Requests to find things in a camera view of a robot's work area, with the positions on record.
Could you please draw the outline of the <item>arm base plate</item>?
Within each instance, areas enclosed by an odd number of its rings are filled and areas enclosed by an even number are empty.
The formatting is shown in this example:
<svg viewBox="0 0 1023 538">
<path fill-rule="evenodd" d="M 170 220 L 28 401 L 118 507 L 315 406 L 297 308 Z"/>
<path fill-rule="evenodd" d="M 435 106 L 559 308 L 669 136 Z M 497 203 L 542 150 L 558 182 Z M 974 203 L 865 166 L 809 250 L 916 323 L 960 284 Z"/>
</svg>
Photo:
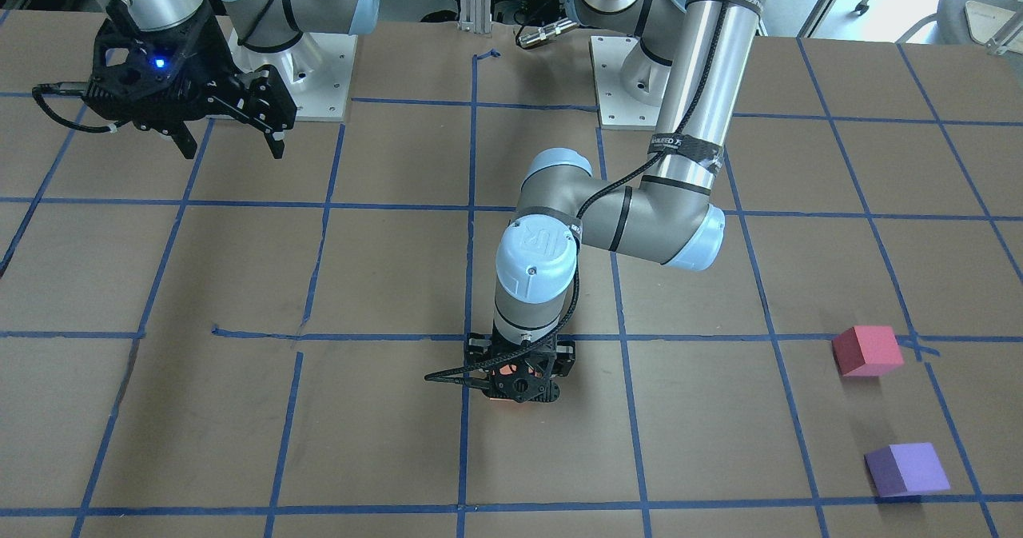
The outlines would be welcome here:
<svg viewBox="0 0 1023 538">
<path fill-rule="evenodd" d="M 652 131 L 672 58 L 672 53 L 656 54 L 644 38 L 592 36 L 591 61 L 602 129 Z"/>
<path fill-rule="evenodd" d="M 248 72 L 267 64 L 277 68 L 299 122 L 344 121 L 358 36 L 304 33 L 295 46 L 271 54 L 246 49 L 237 39 L 237 32 L 231 32 L 228 46 L 237 68 Z"/>
</svg>

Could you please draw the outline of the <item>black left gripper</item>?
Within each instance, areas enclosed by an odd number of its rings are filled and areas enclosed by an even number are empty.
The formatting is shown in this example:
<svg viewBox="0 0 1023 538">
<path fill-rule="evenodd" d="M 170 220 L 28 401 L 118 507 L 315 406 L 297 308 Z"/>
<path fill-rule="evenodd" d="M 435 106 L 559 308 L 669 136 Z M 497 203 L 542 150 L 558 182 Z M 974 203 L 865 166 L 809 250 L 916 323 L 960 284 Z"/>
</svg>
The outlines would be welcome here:
<svg viewBox="0 0 1023 538">
<path fill-rule="evenodd" d="M 513 345 L 497 332 L 490 338 L 475 332 L 468 334 L 468 363 L 487 363 L 481 369 L 483 376 L 468 378 L 468 387 L 479 389 L 491 399 L 518 403 L 555 402 L 560 390 L 553 378 L 566 377 L 572 370 L 576 361 L 576 342 L 548 338 L 522 356 L 499 364 L 491 361 L 517 349 L 518 345 Z"/>
</svg>

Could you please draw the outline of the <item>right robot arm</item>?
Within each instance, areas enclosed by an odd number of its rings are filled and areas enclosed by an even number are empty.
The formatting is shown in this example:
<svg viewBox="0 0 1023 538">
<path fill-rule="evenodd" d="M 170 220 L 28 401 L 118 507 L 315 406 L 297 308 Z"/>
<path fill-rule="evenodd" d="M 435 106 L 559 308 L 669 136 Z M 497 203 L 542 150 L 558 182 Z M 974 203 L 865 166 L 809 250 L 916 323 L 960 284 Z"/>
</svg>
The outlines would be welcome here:
<svg viewBox="0 0 1023 538">
<path fill-rule="evenodd" d="M 197 152 L 189 122 L 230 117 L 259 130 L 272 156 L 304 98 L 330 90 L 336 60 L 316 43 L 373 31 L 380 0 L 220 0 L 227 38 L 209 0 L 98 0 L 83 102 L 108 122 L 127 122 Z"/>
</svg>

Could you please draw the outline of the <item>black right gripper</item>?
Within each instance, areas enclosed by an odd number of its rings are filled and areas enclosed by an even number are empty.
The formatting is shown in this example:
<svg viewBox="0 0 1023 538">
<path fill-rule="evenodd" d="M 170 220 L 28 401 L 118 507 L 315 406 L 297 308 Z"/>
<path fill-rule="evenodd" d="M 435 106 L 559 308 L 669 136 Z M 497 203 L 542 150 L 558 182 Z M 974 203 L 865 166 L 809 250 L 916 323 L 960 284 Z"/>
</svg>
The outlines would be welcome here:
<svg viewBox="0 0 1023 538">
<path fill-rule="evenodd" d="M 184 122 L 225 115 L 259 130 L 273 158 L 284 156 L 297 116 L 285 80 L 274 65 L 237 74 L 208 0 L 182 24 L 155 31 L 141 30 L 121 0 L 106 9 L 84 93 L 92 111 L 168 130 L 186 160 L 197 142 Z"/>
</svg>

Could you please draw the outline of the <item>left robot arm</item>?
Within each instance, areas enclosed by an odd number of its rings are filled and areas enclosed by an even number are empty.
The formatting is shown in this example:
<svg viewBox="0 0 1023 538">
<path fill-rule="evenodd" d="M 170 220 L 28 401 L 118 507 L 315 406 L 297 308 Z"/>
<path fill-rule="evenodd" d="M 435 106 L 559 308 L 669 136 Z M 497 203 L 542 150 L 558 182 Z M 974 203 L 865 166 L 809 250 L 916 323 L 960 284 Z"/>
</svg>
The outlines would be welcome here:
<svg viewBox="0 0 1023 538">
<path fill-rule="evenodd" d="M 639 40 L 624 77 L 659 108 L 646 153 L 607 180 L 573 149 L 533 159 L 496 248 L 491 332 L 468 334 L 464 367 L 428 382 L 553 402 L 576 359 L 559 334 L 576 309 L 581 246 L 688 271 L 712 264 L 726 218 L 711 191 L 764 2 L 565 0 L 574 20 Z"/>
</svg>

